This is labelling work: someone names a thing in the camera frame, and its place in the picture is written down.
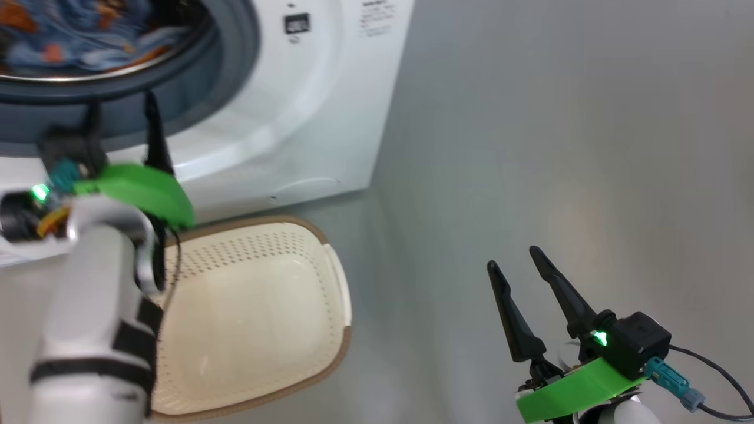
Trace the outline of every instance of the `washing machine door opening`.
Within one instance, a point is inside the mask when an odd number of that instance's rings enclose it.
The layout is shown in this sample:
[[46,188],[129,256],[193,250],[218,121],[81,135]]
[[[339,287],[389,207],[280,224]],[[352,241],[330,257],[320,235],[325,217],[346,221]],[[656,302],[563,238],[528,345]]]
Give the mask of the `washing machine door opening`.
[[83,69],[0,68],[0,156],[37,157],[36,143],[78,128],[87,106],[102,107],[106,151],[144,144],[144,93],[157,97],[166,135],[225,106],[247,83],[259,53],[256,12],[248,0],[176,1],[180,42],[132,66]]

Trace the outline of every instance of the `white washing machine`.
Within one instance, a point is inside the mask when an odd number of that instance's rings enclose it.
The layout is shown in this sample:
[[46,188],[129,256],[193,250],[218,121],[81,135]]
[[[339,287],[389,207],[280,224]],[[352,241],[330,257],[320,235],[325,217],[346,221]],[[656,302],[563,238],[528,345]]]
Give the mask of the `white washing machine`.
[[[199,223],[369,185],[413,0],[179,3],[192,35],[150,62],[102,75],[0,72],[0,195],[45,180],[35,144],[80,125],[93,99],[110,160],[139,161],[145,90]],[[0,238],[0,265],[66,249]]]

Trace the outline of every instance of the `laundry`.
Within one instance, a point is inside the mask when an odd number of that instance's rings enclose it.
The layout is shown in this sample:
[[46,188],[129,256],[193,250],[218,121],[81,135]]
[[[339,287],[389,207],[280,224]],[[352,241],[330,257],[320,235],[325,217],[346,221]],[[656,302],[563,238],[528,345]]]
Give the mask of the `laundry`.
[[150,0],[0,0],[0,29],[11,36],[6,65],[108,71],[144,62],[189,33],[152,19]]

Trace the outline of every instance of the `white plastic basket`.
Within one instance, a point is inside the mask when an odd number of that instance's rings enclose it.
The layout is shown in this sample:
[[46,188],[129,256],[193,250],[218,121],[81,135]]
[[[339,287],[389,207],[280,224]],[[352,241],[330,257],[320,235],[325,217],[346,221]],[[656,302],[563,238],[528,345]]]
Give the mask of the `white plastic basket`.
[[[165,308],[153,418],[236,413],[322,380],[351,333],[343,268],[322,233],[292,217],[244,220],[182,236],[180,279]],[[176,248],[166,253],[172,281]]]

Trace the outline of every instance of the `black label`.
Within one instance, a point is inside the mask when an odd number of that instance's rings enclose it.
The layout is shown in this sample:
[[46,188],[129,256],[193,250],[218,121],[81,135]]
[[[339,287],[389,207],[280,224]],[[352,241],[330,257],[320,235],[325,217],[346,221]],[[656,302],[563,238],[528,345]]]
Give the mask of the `black label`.
[[309,14],[289,15],[285,17],[285,33],[298,34],[311,31]]

